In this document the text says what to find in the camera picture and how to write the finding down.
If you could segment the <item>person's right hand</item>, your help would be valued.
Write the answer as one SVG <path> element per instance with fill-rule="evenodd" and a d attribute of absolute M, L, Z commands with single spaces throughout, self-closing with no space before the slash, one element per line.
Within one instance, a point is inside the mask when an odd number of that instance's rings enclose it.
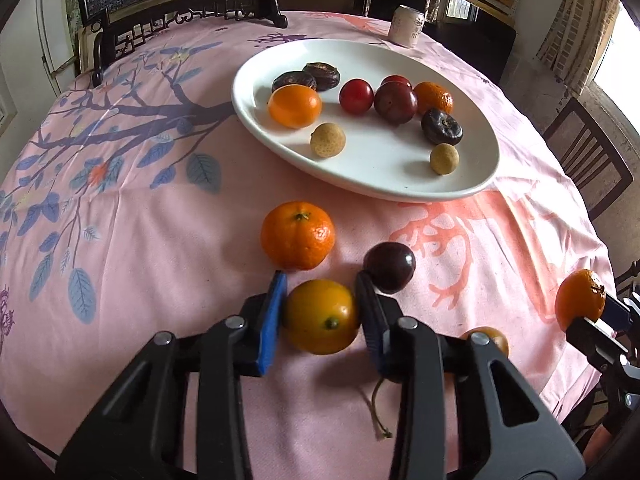
<path fill-rule="evenodd" d="M 587 468 L 591 468 L 600 460 L 601 456 L 610 447 L 614 440 L 614 436 L 605 428 L 603 424 L 597 426 L 588 441 L 582 457 L 584 458 Z"/>

